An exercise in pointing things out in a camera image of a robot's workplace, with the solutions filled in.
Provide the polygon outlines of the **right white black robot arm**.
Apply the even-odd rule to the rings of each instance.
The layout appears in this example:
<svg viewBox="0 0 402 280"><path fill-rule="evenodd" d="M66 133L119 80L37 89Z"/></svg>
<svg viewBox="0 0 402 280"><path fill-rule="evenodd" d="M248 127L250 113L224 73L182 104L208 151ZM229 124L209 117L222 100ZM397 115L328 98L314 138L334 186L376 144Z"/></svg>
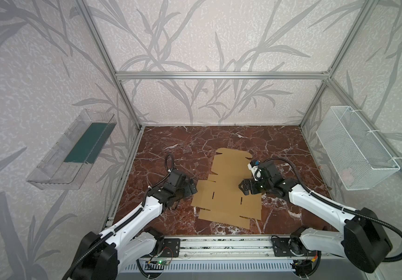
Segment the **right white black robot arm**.
<svg viewBox="0 0 402 280"><path fill-rule="evenodd" d="M274 164L276 159L250 161L252 177L239 184L243 194L273 195L321 218L335 231L301 227L288 238L272 236L276 256L283 253L305 257L304 263L292 263L296 275L308 278L320 263L322 253L348 259L356 268L373 273L380 263L402 260L402 231L378 219L368 208L360 210L338 204L309 189L297 170L295 178L284 178Z"/></svg>

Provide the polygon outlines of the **brown cardboard box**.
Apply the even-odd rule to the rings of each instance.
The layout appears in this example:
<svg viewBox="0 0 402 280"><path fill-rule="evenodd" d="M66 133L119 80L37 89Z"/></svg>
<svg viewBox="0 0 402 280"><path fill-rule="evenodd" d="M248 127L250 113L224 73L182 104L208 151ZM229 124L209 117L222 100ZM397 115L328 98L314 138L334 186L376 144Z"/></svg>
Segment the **brown cardboard box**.
<svg viewBox="0 0 402 280"><path fill-rule="evenodd" d="M239 184L252 177L247 151L219 148L207 180L199 180L192 206L199 219L249 229L251 219L262 219L262 195L244 195Z"/></svg>

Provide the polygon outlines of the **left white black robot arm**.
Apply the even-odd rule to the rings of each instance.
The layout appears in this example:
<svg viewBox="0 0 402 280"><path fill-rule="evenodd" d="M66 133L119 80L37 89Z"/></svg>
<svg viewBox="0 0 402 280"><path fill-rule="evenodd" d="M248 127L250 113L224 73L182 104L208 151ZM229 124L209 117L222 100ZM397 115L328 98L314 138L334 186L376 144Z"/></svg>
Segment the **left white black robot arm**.
<svg viewBox="0 0 402 280"><path fill-rule="evenodd" d="M168 172L156 186L149 187L144 199L111 227L96 234L89 232L80 242L65 280L114 280L132 261L150 254L161 234L145 231L145 226L175 203L196 194L193 179L179 170Z"/></svg>

